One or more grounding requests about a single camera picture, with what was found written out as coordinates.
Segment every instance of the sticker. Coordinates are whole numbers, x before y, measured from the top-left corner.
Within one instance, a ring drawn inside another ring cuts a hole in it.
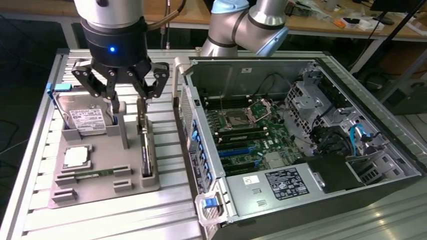
[[[102,109],[85,109],[70,111],[75,127],[81,132],[106,130]]]
[[[253,72],[253,68],[242,68],[243,74],[250,74]]]
[[[266,173],[267,181],[275,198],[282,201],[310,194],[297,168],[289,168]]]
[[[243,177],[245,185],[258,184],[261,182],[259,176],[245,176]]]

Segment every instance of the power supply label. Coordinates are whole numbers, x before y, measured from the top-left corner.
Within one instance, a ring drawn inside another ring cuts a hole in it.
[[[266,177],[275,195],[282,201],[310,194],[305,181],[297,168],[289,168],[266,173]]]
[[[70,111],[75,127],[81,132],[106,130],[103,112],[99,108]]]

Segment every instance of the blue latch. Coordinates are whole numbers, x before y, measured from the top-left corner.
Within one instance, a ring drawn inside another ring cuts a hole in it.
[[[54,100],[52,83],[46,85],[46,94],[48,95],[48,98]]]
[[[55,85],[55,91],[57,92],[70,92],[73,90],[74,86],[70,83],[61,83]]]
[[[218,206],[219,206],[219,202],[215,197],[203,199],[203,208],[205,209],[217,208]]]
[[[193,132],[191,140],[193,141],[197,140],[197,137],[198,137],[198,130]]]

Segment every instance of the table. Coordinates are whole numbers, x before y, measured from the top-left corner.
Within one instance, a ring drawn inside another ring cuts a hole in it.
[[[254,56],[247,51],[239,54],[245,57]],[[359,95],[367,94],[367,90],[346,73],[338,61],[322,52],[279,51],[274,56],[295,57],[303,54],[322,58],[339,77],[354,83],[351,89],[354,91],[359,89],[357,91]],[[169,62],[174,69],[175,57],[197,56],[198,52],[195,50],[150,50],[149,55],[155,62]],[[78,58],[91,58],[90,51],[78,49],[57,55],[50,83],[81,85],[71,74]],[[154,81],[153,74],[146,80],[150,83]],[[149,118],[154,121],[162,189],[58,209],[48,209],[47,206],[63,120],[48,95],[43,96],[0,228],[0,239],[202,239],[173,113],[171,81],[173,77],[162,97],[154,99],[149,106]],[[138,93],[130,84],[118,84],[117,91],[121,100],[127,104],[129,114],[125,120],[135,121]],[[386,108],[375,102],[371,103],[371,107],[375,108],[375,114],[382,116],[381,119],[387,119]],[[391,130],[399,138],[406,137],[402,134],[405,127],[399,122],[386,124],[397,126]],[[407,142],[407,146],[415,151],[417,145],[411,141]],[[425,152],[423,160],[427,163],[426,147],[422,152]],[[426,236],[427,220],[426,183],[427,179],[362,209],[263,236],[258,240],[422,239]]]
[[[321,9],[325,9],[325,3],[322,0],[314,0]],[[339,4],[350,9],[361,10],[365,9],[367,14],[371,13],[370,8],[362,4],[354,3],[353,0],[341,0]],[[333,16],[333,19],[339,16],[338,12],[326,12]],[[35,21],[50,21],[61,23],[67,44],[71,49],[79,48],[79,41],[75,36],[73,23],[81,22],[81,17],[77,11],[74,2],[61,0],[2,0],[0,1],[0,14],[10,19],[19,20],[35,20]],[[146,20],[149,22],[158,21],[165,15],[165,10],[146,9]],[[351,73],[358,72],[374,52],[382,45],[389,34],[395,29],[399,21],[402,20],[397,16],[389,16],[397,23],[394,25],[386,25],[382,31],[378,31],[373,35],[373,43],[370,44],[365,54],[359,61],[350,70]],[[173,28],[186,29],[209,29],[211,21],[211,13],[203,0],[189,0],[186,4],[186,13],[178,16],[173,22]],[[367,39],[371,32],[357,29],[342,29],[334,25],[330,21],[321,21],[314,16],[301,17],[293,16],[287,18],[286,26],[290,29],[291,35],[307,35],[321,37],[335,37],[335,38],[353,38],[353,39]],[[395,41],[409,42],[427,42],[427,37],[419,35],[409,27],[405,27],[394,38]]]
[[[15,20],[57,22],[62,26],[70,49],[79,49],[73,24],[81,23],[74,1],[63,0],[2,0],[0,14]],[[145,8],[147,23],[159,21],[165,17],[165,9]],[[185,14],[171,22],[171,28],[207,29],[211,13],[203,0],[187,0]]]

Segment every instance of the floor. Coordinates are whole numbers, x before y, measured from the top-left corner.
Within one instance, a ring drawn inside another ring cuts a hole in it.
[[[75,28],[85,48],[79,24]],[[206,30],[173,29],[171,49],[201,47],[206,38]],[[147,44],[149,49],[161,48],[158,31],[149,33]],[[0,152],[26,141],[31,135],[55,52],[58,48],[66,47],[59,24],[0,19]],[[349,66],[358,58],[363,47],[363,40],[354,43],[345,38],[289,36],[279,50],[329,51],[339,62]],[[0,219],[7,208],[26,145],[24,142],[6,153],[0,153]]]

